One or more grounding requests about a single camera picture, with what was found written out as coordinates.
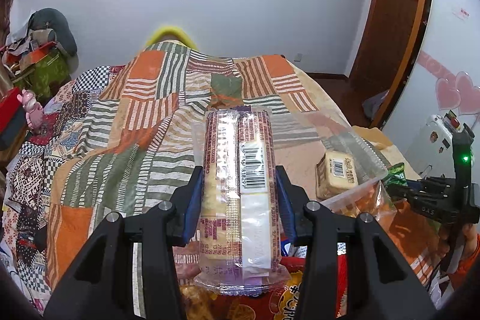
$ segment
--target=green bag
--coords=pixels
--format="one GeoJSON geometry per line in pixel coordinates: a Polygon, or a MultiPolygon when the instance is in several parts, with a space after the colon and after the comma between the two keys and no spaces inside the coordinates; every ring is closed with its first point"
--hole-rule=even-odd
{"type": "Polygon", "coordinates": [[[61,85],[69,77],[64,55],[57,48],[53,48],[43,59],[28,67],[13,84],[20,90],[32,90],[41,102],[53,96],[50,90],[52,83],[61,85]]]}

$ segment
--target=person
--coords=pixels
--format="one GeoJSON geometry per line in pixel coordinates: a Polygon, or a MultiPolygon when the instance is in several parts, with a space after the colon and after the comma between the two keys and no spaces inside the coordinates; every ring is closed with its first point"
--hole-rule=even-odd
{"type": "MultiPolygon", "coordinates": [[[[448,228],[445,226],[438,230],[439,242],[437,252],[440,258],[443,258],[450,250],[450,246],[447,243],[448,233],[448,228]]],[[[476,225],[465,224],[462,228],[462,233],[465,236],[465,247],[463,248],[457,271],[449,274],[453,289],[457,289],[462,285],[467,273],[480,253],[480,235],[477,233],[476,225]]]]}

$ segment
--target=wooden floor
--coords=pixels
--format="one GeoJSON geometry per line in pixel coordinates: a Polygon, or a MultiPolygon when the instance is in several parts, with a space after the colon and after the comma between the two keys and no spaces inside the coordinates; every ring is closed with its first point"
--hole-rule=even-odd
{"type": "Polygon", "coordinates": [[[363,98],[349,84],[342,79],[315,79],[325,92],[338,105],[350,125],[369,127],[370,120],[364,115],[362,109],[363,98]]]}

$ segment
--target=sticker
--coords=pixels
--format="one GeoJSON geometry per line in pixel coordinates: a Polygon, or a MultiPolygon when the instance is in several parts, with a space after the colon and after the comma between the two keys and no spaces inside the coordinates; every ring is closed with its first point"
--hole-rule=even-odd
{"type": "Polygon", "coordinates": [[[267,192],[265,156],[261,142],[244,142],[240,145],[240,193],[267,192]]]}
{"type": "Polygon", "coordinates": [[[463,7],[452,8],[452,13],[462,21],[467,20],[470,16],[470,14],[463,7]]]}
{"type": "Polygon", "coordinates": [[[265,193],[241,196],[241,254],[244,278],[268,277],[272,267],[270,248],[270,200],[265,193]]]}
{"type": "Polygon", "coordinates": [[[345,178],[345,170],[343,168],[342,159],[332,159],[332,174],[339,178],[345,178]]]}
{"type": "Polygon", "coordinates": [[[433,131],[430,135],[430,142],[435,143],[435,141],[437,141],[437,140],[438,140],[438,133],[433,131]]]}

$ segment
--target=barcode label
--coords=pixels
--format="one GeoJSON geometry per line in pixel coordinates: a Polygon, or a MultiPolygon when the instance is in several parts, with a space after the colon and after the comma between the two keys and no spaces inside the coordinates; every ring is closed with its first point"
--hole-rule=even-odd
{"type": "Polygon", "coordinates": [[[345,178],[345,172],[343,171],[343,160],[332,159],[332,174],[345,178]]]}
{"type": "Polygon", "coordinates": [[[267,191],[261,143],[247,142],[240,146],[240,190],[241,193],[267,191]]]}

